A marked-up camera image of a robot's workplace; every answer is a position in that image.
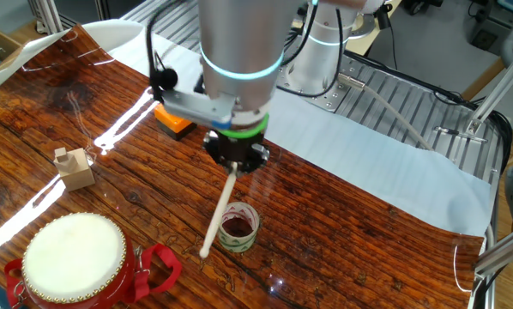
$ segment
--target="orange object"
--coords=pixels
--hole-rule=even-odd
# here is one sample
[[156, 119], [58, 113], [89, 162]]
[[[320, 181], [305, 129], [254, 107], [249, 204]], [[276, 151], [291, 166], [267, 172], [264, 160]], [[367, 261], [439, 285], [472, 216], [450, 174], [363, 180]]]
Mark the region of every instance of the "orange object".
[[179, 140], [196, 128], [196, 124], [189, 120], [171, 115], [165, 110], [163, 104], [158, 104], [154, 109], [158, 126], [170, 137]]

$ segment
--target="cardboard box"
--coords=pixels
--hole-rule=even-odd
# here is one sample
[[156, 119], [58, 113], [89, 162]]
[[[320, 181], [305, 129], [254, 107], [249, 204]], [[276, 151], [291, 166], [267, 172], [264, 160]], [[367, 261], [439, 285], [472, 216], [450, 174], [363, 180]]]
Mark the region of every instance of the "cardboard box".
[[0, 31], [0, 70], [9, 66], [21, 51], [22, 45]]

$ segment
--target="red liquid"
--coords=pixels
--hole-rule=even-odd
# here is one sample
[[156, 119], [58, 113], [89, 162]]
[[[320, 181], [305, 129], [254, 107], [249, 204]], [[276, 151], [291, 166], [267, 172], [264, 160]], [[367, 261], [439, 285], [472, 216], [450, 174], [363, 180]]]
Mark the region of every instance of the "red liquid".
[[222, 223], [222, 227], [226, 233], [233, 237], [244, 237], [253, 233], [253, 228], [250, 226], [249, 222], [241, 218], [232, 218]]

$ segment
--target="gray floor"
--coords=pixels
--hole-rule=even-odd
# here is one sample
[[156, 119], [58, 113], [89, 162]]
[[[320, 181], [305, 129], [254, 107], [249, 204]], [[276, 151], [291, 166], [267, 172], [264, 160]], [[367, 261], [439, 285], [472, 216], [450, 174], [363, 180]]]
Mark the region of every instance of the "gray floor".
[[0, 0], [0, 31], [11, 33], [33, 20], [27, 0]]
[[[441, 88], [463, 92], [498, 56], [468, 43], [475, 20], [467, 14], [468, 0], [444, 0], [441, 8], [410, 16], [399, 8], [391, 22], [395, 36], [398, 70]], [[392, 37], [382, 31], [370, 58], [394, 67]], [[489, 94], [504, 74], [500, 74], [476, 97]], [[513, 87], [497, 110], [513, 125]]]

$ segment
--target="drum head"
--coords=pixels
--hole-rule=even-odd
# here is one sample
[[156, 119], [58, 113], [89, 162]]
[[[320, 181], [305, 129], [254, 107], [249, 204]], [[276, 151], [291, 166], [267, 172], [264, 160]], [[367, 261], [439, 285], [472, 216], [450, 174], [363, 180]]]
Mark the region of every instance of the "drum head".
[[27, 286], [40, 298], [70, 303], [102, 291], [121, 270], [121, 229], [95, 214], [72, 214], [43, 227], [22, 259]]

